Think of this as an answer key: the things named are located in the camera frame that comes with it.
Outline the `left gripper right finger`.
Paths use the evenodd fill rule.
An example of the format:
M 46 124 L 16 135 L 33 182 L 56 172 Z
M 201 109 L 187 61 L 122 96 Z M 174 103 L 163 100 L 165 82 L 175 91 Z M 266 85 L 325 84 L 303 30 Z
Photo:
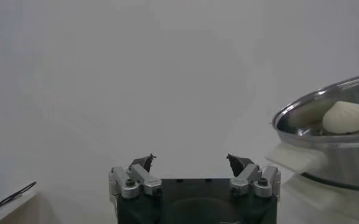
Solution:
M 262 169 L 249 158 L 228 154 L 233 177 L 229 180 L 229 191 L 233 197 L 252 193 L 260 198 L 275 197 L 280 200 L 281 172 L 274 166 Z

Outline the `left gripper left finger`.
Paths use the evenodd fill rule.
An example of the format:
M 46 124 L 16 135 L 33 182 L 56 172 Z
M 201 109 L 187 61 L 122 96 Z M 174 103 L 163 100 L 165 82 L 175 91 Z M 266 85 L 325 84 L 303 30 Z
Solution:
M 149 173 L 155 158 L 156 156 L 149 154 L 134 159 L 126 168 L 112 167 L 108 173 L 110 196 L 134 199 L 143 194 L 160 198 L 163 194 L 163 181 Z

